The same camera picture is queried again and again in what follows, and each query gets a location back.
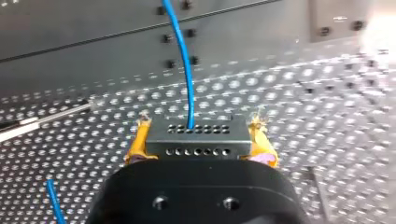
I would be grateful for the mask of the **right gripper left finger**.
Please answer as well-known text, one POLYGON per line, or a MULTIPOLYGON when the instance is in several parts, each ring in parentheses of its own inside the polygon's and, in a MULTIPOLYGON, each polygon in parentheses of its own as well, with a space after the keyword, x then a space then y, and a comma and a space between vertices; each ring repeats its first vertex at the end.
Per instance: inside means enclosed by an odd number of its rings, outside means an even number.
POLYGON ((152 119, 139 119, 137 121, 137 131, 130 149, 125 155, 125 164, 130 165, 140 161, 158 160, 157 155, 149 155, 146 148, 149 129, 152 119))

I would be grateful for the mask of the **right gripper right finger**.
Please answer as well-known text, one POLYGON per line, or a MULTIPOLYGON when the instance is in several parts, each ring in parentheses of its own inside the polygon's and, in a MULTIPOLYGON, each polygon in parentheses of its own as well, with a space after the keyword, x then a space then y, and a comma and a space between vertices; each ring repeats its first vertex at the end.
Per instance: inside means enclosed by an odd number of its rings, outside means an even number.
POLYGON ((251 148, 249 154, 243 156, 242 159, 276 168, 278 166, 278 154, 266 135, 267 128, 264 119, 259 115, 254 115, 247 123, 247 128, 251 139, 251 148))

